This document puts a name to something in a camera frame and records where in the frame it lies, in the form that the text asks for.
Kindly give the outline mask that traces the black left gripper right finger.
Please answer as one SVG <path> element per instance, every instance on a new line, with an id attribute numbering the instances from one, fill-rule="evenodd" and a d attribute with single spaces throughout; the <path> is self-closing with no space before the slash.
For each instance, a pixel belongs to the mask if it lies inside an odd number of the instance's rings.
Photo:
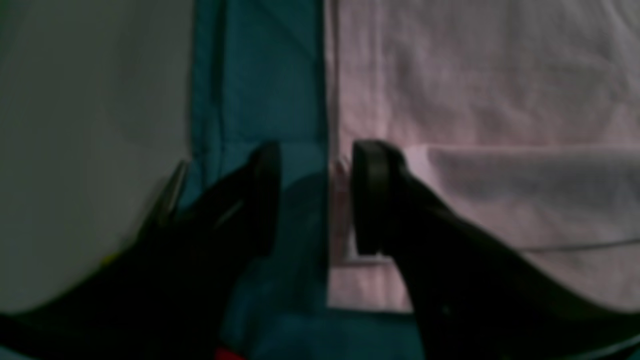
<path id="1" fill-rule="evenodd" d="M 352 144 L 357 249 L 390 256 L 428 360 L 628 360 L 639 314 L 580 299 L 418 181 L 397 147 Z"/>

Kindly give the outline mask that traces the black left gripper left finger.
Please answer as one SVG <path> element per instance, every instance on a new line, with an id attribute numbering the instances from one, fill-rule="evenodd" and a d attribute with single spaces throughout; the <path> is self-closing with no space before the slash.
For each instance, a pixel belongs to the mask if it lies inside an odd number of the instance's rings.
<path id="1" fill-rule="evenodd" d="M 274 246 L 281 146 L 245 164 L 178 210 L 181 161 L 135 241 L 43 305 L 1 315 L 1 346 L 37 360 L 212 360 L 235 284 Z"/>

